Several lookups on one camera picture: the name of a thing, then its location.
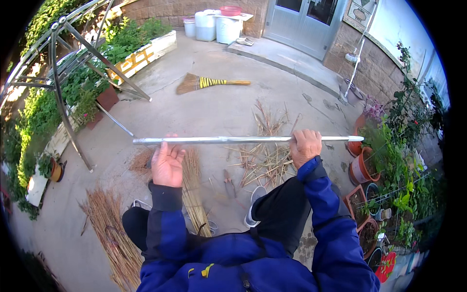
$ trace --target gray sneaker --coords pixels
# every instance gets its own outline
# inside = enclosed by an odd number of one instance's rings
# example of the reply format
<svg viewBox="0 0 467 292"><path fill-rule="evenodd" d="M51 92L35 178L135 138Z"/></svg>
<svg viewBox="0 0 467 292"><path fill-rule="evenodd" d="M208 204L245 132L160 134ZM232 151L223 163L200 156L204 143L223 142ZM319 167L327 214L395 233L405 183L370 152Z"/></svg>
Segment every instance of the gray sneaker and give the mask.
<svg viewBox="0 0 467 292"><path fill-rule="evenodd" d="M251 209L253 208L253 204L256 202L256 200L266 195L267 193L268 191L266 191L266 188L260 185L256 187L253 193L251 194L250 208L248 210L248 213L245 215L245 219L243 220L243 223L245 224L246 227L253 228L253 227L256 227L258 224L260 224L260 221L253 220L253 217L251 215Z"/></svg>

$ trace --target door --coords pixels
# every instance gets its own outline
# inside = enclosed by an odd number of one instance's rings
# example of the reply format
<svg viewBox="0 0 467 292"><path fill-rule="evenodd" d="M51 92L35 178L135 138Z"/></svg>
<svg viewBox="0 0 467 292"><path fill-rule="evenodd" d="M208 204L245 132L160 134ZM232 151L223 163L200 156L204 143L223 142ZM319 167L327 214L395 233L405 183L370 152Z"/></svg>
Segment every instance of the door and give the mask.
<svg viewBox="0 0 467 292"><path fill-rule="evenodd" d="M264 37L323 60L346 0L270 0Z"/></svg>

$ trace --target mop handle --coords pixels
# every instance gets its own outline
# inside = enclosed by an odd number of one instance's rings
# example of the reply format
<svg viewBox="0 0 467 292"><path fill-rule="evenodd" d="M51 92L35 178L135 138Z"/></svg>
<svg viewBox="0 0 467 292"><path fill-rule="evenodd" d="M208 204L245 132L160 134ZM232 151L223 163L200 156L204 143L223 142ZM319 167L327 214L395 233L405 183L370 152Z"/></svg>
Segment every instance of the mop handle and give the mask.
<svg viewBox="0 0 467 292"><path fill-rule="evenodd" d="M363 141L361 136L323 136L321 141ZM133 139L133 145L159 145L163 141L172 144L244 144L244 143L266 143L266 142L288 142L291 136L271 136L271 137L166 137L166 138L141 138Z"/></svg>

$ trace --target red plastic basin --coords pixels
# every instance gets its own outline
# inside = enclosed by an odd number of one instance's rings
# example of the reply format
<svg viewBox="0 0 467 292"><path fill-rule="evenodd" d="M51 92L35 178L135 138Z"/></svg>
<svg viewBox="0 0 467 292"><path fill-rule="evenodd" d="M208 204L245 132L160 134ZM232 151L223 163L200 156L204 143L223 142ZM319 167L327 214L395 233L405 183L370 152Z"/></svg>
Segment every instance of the red plastic basin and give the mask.
<svg viewBox="0 0 467 292"><path fill-rule="evenodd" d="M220 13L224 16L237 16L241 13L241 7L238 6L222 6Z"/></svg>

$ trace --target white bucket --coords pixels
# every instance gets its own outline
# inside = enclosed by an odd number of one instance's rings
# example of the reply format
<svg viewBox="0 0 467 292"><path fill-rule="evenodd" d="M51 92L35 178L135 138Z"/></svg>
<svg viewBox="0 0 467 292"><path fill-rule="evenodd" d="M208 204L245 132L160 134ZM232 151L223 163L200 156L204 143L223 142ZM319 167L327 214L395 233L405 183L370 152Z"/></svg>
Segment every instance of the white bucket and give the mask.
<svg viewBox="0 0 467 292"><path fill-rule="evenodd" d="M210 42L216 39L216 17L215 11L208 9L195 13L196 39Z"/></svg>
<svg viewBox="0 0 467 292"><path fill-rule="evenodd" d="M241 23L239 20L219 17L217 19L217 42L230 45L239 38Z"/></svg>
<svg viewBox="0 0 467 292"><path fill-rule="evenodd" d="M183 20L183 24L185 25L185 35L187 37L195 37L196 36L196 24L195 19L185 19Z"/></svg>

